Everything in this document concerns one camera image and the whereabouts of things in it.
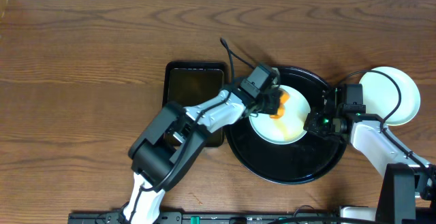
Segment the orange green sponge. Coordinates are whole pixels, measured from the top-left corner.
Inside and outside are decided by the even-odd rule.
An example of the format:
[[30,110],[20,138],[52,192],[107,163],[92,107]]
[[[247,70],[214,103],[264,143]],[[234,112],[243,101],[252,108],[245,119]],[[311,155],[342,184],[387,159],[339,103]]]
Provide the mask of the orange green sponge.
[[276,114],[271,114],[269,116],[271,119],[278,120],[285,114],[285,103],[288,101],[289,98],[290,98],[289,93],[281,89],[281,96],[279,98],[279,107],[277,109]]

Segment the light blue plate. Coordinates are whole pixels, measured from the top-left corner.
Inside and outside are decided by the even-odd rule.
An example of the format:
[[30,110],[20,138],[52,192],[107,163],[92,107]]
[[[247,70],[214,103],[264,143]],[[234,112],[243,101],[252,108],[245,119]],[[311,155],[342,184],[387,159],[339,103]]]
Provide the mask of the light blue plate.
[[250,116],[249,122],[263,140],[278,145],[291,144],[306,134],[303,125],[311,109],[307,99],[296,89],[286,85],[279,89],[290,95],[285,103],[285,114],[278,120],[267,114],[258,114]]
[[[417,115],[420,109],[421,97],[416,83],[405,72],[394,67],[376,67],[390,76],[399,86],[401,104],[396,112],[390,116],[386,124],[389,126],[404,125]],[[386,117],[398,103],[398,92],[395,85],[385,76],[368,72],[360,79],[363,87],[363,103],[368,114]]]

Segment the light blue plate front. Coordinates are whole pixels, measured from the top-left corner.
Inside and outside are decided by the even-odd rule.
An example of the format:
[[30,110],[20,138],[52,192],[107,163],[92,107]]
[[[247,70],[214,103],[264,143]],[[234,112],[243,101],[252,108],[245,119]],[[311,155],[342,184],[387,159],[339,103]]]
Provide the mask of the light blue plate front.
[[249,122],[263,140],[278,145],[291,144],[306,134],[303,125],[311,109],[307,99],[296,89],[286,85],[279,89],[290,95],[285,103],[285,114],[278,120],[267,114],[258,114],[250,116]]

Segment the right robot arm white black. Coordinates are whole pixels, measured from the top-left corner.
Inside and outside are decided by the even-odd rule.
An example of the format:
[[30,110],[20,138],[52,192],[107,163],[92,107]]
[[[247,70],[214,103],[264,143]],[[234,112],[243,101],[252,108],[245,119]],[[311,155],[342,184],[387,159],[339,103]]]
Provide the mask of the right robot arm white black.
[[324,140],[352,145],[384,177],[375,221],[430,223],[435,220],[435,165],[414,154],[364,105],[313,108],[304,130]]

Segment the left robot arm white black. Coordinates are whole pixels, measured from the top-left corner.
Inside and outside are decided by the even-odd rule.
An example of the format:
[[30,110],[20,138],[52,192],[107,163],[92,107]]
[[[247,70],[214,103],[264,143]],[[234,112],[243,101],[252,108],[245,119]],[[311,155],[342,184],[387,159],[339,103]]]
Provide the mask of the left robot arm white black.
[[196,106],[167,103],[128,151],[134,188],[122,211],[125,223],[153,223],[166,192],[185,176],[207,139],[217,130],[252,113],[276,114],[282,95],[229,85]]

